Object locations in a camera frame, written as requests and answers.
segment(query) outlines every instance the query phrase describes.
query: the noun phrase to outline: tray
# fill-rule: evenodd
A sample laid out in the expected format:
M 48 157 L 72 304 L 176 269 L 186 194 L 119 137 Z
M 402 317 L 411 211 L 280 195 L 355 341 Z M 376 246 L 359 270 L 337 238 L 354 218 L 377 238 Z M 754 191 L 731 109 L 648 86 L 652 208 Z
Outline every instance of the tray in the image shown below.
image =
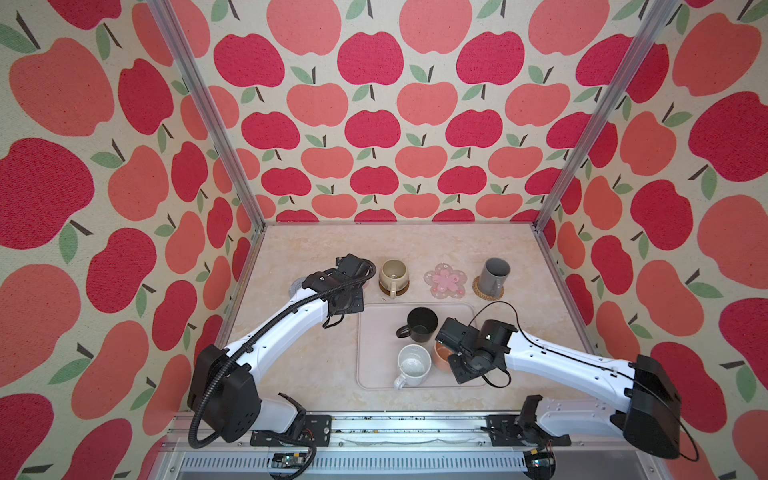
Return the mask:
M 435 336 L 448 317 L 468 323 L 475 315 L 474 309 L 464 302 L 435 303 L 374 303 L 366 305 L 359 313 L 357 336 L 357 383 L 366 390 L 388 389 L 400 374 L 397 354 L 404 346 L 416 343 L 409 337 L 399 339 L 395 331 L 407 323 L 408 313 L 417 306 L 425 306 L 437 314 L 438 327 L 427 343 L 419 343 L 433 356 Z M 421 385 L 407 389 L 473 388 L 485 385 L 482 378 L 459 385 L 450 372 L 443 372 L 432 364 L 427 378 Z

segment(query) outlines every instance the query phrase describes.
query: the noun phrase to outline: round coaster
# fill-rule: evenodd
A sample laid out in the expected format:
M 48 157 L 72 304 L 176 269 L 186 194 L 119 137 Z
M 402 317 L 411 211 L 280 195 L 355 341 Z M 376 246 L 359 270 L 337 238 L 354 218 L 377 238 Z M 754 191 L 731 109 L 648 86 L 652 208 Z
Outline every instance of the round coaster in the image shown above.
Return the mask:
M 501 294 L 496 298 L 493 298 L 492 296 L 485 295 L 483 292 L 480 291 L 480 287 L 478 286 L 479 283 L 480 283 L 480 276 L 476 276 L 475 279 L 472 281 L 472 290 L 475 291 L 475 295 L 479 296 L 483 300 L 491 302 L 493 300 L 498 300 L 504 296 L 504 287 L 502 287 Z

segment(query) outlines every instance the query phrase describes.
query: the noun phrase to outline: pink coaster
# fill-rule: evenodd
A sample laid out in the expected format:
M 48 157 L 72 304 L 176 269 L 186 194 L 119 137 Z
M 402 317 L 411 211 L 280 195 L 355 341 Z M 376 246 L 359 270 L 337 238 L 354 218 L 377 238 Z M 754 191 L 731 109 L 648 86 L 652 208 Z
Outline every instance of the pink coaster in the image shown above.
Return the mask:
M 447 263 L 438 263 L 434 270 L 424 274 L 424 281 L 431 287 L 429 291 L 436 299 L 447 296 L 462 298 L 467 275 L 461 270 L 452 269 Z

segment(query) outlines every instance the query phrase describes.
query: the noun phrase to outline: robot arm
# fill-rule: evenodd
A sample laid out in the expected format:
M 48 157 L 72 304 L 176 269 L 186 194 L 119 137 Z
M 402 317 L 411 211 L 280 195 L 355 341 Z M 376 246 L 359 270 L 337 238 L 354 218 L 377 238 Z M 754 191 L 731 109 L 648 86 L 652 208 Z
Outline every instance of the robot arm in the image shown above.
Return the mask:
M 300 406 L 283 394 L 283 399 L 261 399 L 256 384 L 307 330 L 324 320 L 323 327 L 328 327 L 333 315 L 362 311 L 362 284 L 375 267 L 351 254 L 336 265 L 307 277 L 283 310 L 243 338 L 225 349 L 208 346 L 198 356 L 187 404 L 225 441 L 233 442 L 250 429 L 293 436 L 301 432 Z M 448 318 L 436 340 L 454 352 L 449 365 L 458 383 L 493 369 L 511 369 L 544 376 L 597 400 L 553 403 L 528 397 L 518 416 L 518 437 L 541 443 L 547 436 L 572 433 L 623 435 L 652 455 L 679 455 L 680 396 L 650 357 L 628 362 L 593 356 L 493 319 L 477 330 Z M 204 396 L 209 397 L 205 403 Z

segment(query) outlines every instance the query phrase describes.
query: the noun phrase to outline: wall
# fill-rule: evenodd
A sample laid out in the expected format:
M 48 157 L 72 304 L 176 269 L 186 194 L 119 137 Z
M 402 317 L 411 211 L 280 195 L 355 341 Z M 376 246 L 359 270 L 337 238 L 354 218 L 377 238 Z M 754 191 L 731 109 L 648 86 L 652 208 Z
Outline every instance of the wall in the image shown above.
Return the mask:
M 250 222 L 146 3 L 0 22 L 0 478 L 146 478 Z
M 668 462 L 677 480 L 768 478 L 768 18 L 746 3 L 682 4 L 650 53 L 671 57 L 661 89 L 614 111 L 618 151 L 553 216 L 597 350 L 653 356 L 680 390 L 706 456 Z
M 224 123 L 271 222 L 532 220 L 645 10 L 194 1 L 212 47 L 198 66 L 240 102 Z M 615 147 L 606 131 L 595 154 Z

